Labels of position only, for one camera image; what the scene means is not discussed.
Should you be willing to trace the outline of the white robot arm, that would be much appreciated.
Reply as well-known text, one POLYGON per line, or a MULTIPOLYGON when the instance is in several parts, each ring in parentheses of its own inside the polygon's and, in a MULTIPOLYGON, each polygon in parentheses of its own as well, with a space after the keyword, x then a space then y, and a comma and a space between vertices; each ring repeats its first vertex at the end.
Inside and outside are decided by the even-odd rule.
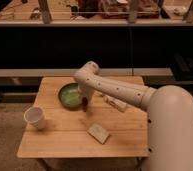
POLYGON ((83 97, 89 99, 97 90, 147 113, 148 157, 141 170, 193 171, 193 96, 179 86, 155 89, 101 77, 98 72, 93 61, 75 72, 83 97))

